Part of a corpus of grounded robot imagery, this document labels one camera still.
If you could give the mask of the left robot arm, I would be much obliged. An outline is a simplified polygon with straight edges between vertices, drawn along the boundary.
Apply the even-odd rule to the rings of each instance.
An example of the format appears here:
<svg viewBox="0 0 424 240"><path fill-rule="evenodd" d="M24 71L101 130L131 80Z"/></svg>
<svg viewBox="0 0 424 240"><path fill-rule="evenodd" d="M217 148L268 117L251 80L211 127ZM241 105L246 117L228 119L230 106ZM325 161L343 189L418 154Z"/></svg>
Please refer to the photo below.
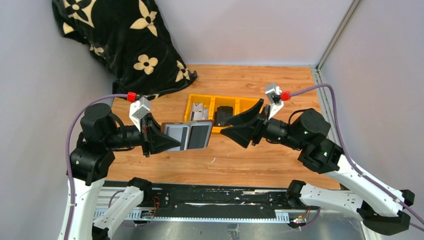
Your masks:
<svg viewBox="0 0 424 240"><path fill-rule="evenodd" d="M138 205L160 206L146 179L134 177L119 198L99 218L94 218L98 197L116 151L141 147L149 157L180 142L161 132L151 113L141 118L141 127L124 125L105 103L89 105L76 117L82 131L76 147L67 151L68 196L61 240L110 240L129 213Z"/></svg>

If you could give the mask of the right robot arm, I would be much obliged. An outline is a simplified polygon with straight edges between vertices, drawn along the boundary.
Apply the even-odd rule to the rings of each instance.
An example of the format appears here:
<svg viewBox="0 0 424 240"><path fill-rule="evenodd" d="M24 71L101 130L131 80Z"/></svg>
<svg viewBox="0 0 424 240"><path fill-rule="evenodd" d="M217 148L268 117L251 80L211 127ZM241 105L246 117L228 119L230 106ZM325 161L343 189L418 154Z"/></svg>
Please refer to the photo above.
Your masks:
<svg viewBox="0 0 424 240"><path fill-rule="evenodd" d="M271 107L260 99L250 109L229 117L229 127L222 129L221 134L243 148L266 140L297 150L298 160L304 167L344 186L343 190L328 190L293 180L285 192L290 208L319 207L338 211L385 236L410 228L411 218L405 209L414 203L414 193L392 188L348 160L343 148L328 139L331 125L319 112L304 109L296 120L289 122L272 118L270 113Z"/></svg>

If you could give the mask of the brown leather card holder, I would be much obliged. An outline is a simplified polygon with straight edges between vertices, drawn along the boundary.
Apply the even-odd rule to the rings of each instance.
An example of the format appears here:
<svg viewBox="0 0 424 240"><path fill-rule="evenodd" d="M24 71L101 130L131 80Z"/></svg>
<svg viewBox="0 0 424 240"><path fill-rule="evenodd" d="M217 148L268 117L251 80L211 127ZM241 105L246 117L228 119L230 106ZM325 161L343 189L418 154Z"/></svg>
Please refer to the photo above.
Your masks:
<svg viewBox="0 0 424 240"><path fill-rule="evenodd" d="M178 146L168 149L167 152L205 149L209 144L213 126L213 120L163 122L161 131L180 142Z"/></svg>

